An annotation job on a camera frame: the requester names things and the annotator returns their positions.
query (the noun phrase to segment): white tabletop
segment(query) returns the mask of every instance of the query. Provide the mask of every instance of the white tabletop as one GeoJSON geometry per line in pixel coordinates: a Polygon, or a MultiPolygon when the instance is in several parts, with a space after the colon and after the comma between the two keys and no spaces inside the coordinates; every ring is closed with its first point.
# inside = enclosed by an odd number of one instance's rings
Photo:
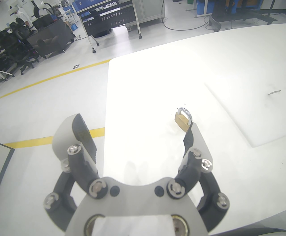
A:
{"type": "MultiPolygon", "coordinates": [[[[286,210],[285,125],[280,117],[268,115],[286,113],[285,37],[286,24],[247,27],[111,60],[104,176],[131,185],[175,177],[184,132],[174,117],[177,108],[185,107],[231,202],[213,233],[286,210]],[[281,92],[267,95],[276,90],[281,92]],[[267,120],[259,117],[264,114],[267,120]]],[[[195,187],[189,195],[197,204],[202,191],[195,187]]]]}

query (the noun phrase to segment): padlock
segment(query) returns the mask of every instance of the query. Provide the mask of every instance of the padlock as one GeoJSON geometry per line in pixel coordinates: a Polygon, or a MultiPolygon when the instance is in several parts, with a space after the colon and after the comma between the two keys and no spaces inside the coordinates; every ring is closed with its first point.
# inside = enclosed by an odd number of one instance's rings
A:
{"type": "Polygon", "coordinates": [[[175,114],[175,121],[182,130],[187,132],[193,121],[193,118],[191,113],[186,108],[180,107],[178,112],[175,114]]]}

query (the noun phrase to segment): person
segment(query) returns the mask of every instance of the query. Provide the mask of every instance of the person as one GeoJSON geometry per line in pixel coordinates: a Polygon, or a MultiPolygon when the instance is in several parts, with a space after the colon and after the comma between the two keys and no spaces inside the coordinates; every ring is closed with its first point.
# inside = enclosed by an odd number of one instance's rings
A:
{"type": "Polygon", "coordinates": [[[19,9],[16,10],[14,13],[15,13],[15,15],[16,15],[17,17],[19,17],[20,19],[22,19],[22,21],[24,21],[25,24],[26,24],[29,28],[31,27],[30,24],[29,24],[29,16],[28,16],[26,13],[20,11],[19,9]]]}

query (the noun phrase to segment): black monitor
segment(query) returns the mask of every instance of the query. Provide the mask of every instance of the black monitor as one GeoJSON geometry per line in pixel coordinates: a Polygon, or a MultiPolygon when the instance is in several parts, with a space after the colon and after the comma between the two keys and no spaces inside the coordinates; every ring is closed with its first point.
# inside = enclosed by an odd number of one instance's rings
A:
{"type": "Polygon", "coordinates": [[[44,15],[43,17],[36,19],[33,22],[33,25],[36,27],[38,31],[42,30],[43,28],[49,26],[53,23],[53,19],[50,14],[44,15]]]}

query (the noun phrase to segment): yellow floor line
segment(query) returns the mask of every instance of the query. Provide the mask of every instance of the yellow floor line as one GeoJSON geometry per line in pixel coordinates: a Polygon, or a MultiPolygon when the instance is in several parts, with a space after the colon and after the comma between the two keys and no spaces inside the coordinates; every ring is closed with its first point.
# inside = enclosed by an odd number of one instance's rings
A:
{"type": "MultiPolygon", "coordinates": [[[[104,130],[105,128],[90,130],[91,137],[93,138],[103,137],[104,130]]],[[[11,142],[11,143],[6,143],[5,145],[11,148],[27,148],[27,147],[35,147],[35,146],[52,144],[52,140],[53,140],[53,136],[50,136],[50,137],[45,137],[45,138],[36,138],[36,139],[19,141],[19,142],[11,142]]]]}
{"type": "Polygon", "coordinates": [[[0,98],[6,97],[6,96],[8,96],[8,95],[11,95],[11,94],[13,94],[13,93],[19,92],[19,91],[24,90],[24,89],[26,89],[26,88],[35,86],[35,85],[37,85],[37,84],[41,84],[41,83],[43,83],[43,82],[46,82],[46,81],[49,81],[49,80],[52,80],[52,79],[55,79],[55,78],[58,78],[58,77],[61,77],[61,76],[64,76],[64,75],[74,73],[74,72],[76,72],[76,71],[84,70],[84,69],[87,69],[87,68],[90,68],[90,67],[93,67],[93,66],[98,66],[98,65],[107,63],[107,62],[109,62],[110,60],[111,60],[111,59],[106,60],[106,61],[102,61],[102,62],[97,62],[97,63],[91,64],[91,65],[88,65],[88,66],[84,66],[84,67],[81,67],[81,68],[77,68],[77,69],[74,69],[74,70],[70,70],[70,71],[68,71],[68,72],[65,72],[65,73],[62,73],[62,74],[59,74],[59,75],[56,75],[56,76],[52,76],[52,77],[47,78],[47,79],[45,79],[45,80],[41,80],[41,81],[39,81],[39,82],[30,84],[30,85],[25,86],[25,87],[23,87],[23,88],[19,88],[19,89],[15,90],[15,91],[12,91],[12,92],[10,92],[10,93],[7,93],[7,94],[1,96],[0,98]]]}

